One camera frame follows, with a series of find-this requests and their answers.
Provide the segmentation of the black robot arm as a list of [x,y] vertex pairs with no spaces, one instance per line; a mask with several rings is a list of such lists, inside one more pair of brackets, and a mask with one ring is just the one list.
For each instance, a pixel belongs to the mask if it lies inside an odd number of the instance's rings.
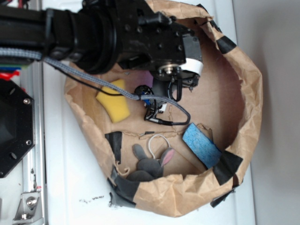
[[203,69],[195,33],[173,16],[154,12],[143,0],[85,0],[77,12],[35,11],[0,3],[0,62],[28,65],[68,60],[89,74],[103,74],[115,64],[149,71],[154,86],[140,86],[131,99],[147,104],[145,119],[157,118],[164,103],[176,105],[182,89],[198,85]]

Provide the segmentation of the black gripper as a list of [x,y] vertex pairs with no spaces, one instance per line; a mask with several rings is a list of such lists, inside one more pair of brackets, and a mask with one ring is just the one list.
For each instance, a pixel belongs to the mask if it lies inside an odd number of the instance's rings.
[[176,23],[174,16],[154,12],[144,0],[116,0],[120,30],[120,53],[117,63],[122,69],[147,70],[153,85],[140,85],[137,95],[156,95],[146,99],[146,121],[160,122],[157,114],[167,99],[179,102],[183,88],[198,85],[203,69],[200,42],[195,33]]

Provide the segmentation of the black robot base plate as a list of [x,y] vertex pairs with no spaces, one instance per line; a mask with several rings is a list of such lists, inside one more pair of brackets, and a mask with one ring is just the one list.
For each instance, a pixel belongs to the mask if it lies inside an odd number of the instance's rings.
[[34,146],[34,100],[13,81],[0,81],[0,177]]

